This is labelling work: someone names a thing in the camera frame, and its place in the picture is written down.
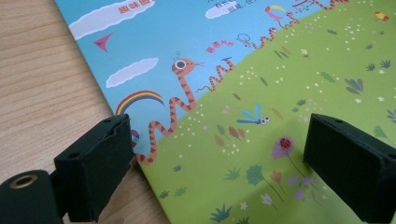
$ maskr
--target cloud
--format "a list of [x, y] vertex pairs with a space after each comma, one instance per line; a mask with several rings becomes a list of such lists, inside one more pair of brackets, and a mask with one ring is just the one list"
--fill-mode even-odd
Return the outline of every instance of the cloud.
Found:
[[[85, 14], [77, 21], [69, 25], [69, 29], [73, 37], [78, 40], [85, 35], [90, 35], [106, 28], [117, 25], [122, 21], [129, 20], [137, 14], [146, 11], [148, 8], [154, 6], [155, 1], [149, 1], [145, 5], [138, 4], [138, 7], [130, 8], [130, 4], [136, 4], [136, 1], [127, 0], [113, 5], [101, 7], [88, 14]], [[120, 8], [126, 7], [128, 11], [120, 12]]]
[[116, 87], [134, 77], [145, 74], [155, 67], [158, 61], [158, 58], [149, 58], [137, 63], [132, 63], [131, 65], [124, 67], [115, 74], [111, 75], [106, 81], [106, 87]]
[[212, 8], [210, 8], [206, 12], [205, 16], [208, 19], [215, 19], [216, 17], [220, 17], [220, 16], [223, 16], [223, 15], [226, 15], [226, 14], [230, 13], [230, 10], [228, 8], [235, 7], [235, 6], [236, 6], [236, 2], [235, 1], [229, 2], [227, 4], [221, 4], [221, 7], [212, 7]]

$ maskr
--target wooden table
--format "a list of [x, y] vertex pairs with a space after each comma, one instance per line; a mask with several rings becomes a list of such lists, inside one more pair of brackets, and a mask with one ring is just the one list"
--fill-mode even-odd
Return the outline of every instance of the wooden table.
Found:
[[[0, 181], [53, 158], [111, 111], [53, 0], [0, 2]], [[100, 223], [169, 223], [138, 165]]]

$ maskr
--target book cover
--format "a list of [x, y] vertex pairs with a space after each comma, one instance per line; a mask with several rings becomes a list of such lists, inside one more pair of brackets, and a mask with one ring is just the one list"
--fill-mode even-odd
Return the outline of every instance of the book cover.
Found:
[[304, 142], [318, 113], [396, 147], [395, 1], [56, 3], [172, 223], [361, 223]]

